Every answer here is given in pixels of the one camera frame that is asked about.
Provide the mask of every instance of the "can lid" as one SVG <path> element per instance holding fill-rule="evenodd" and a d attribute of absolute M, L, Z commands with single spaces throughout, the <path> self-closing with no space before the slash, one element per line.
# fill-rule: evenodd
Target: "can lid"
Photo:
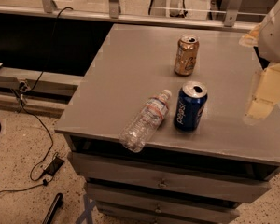
<path fill-rule="evenodd" d="M 188 44 L 193 44 L 198 41 L 198 37 L 196 35 L 189 35 L 189 34 L 182 35 L 180 39 Z"/>
<path fill-rule="evenodd" d="M 183 85 L 183 92 L 192 98 L 202 98 L 207 94 L 207 88 L 202 82 L 188 81 Z"/>

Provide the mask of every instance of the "pepsi can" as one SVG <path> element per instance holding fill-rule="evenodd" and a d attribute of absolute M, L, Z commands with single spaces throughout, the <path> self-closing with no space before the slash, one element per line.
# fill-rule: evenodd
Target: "pepsi can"
<path fill-rule="evenodd" d="M 188 81 L 178 94 L 174 124 L 183 132 L 195 130 L 207 100 L 207 88 L 201 82 Z"/>

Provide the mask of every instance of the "cabinet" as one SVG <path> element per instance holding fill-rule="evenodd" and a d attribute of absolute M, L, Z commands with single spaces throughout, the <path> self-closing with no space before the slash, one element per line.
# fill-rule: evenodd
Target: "cabinet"
<path fill-rule="evenodd" d="M 193 75 L 174 73 L 182 34 L 199 37 Z M 270 189 L 280 172 L 280 110 L 255 126 L 243 122 L 250 79 L 260 68 L 242 34 L 114 25 L 101 53 L 59 120 L 72 152 L 68 159 L 85 176 L 99 211 L 148 223 L 229 223 L 241 203 Z M 173 125 L 182 84 L 198 80 L 209 99 L 199 128 Z M 118 140 L 149 95 L 169 89 L 171 111 L 140 153 Z"/>

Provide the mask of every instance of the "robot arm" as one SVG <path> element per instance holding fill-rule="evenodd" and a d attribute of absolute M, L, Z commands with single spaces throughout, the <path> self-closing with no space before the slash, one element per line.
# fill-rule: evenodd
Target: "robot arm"
<path fill-rule="evenodd" d="M 265 119 L 280 101 L 280 0 L 264 18 L 258 36 L 259 56 L 270 62 L 261 72 L 246 115 Z"/>

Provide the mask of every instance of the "plastic water bottle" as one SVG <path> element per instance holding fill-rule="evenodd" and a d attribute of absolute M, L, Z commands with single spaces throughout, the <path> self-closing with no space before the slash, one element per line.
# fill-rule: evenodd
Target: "plastic water bottle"
<path fill-rule="evenodd" d="M 147 100 L 142 110 L 119 135 L 119 141 L 126 148 L 135 153 L 143 149 L 167 115 L 167 101 L 171 95 L 170 91 L 164 90 L 158 96 Z"/>

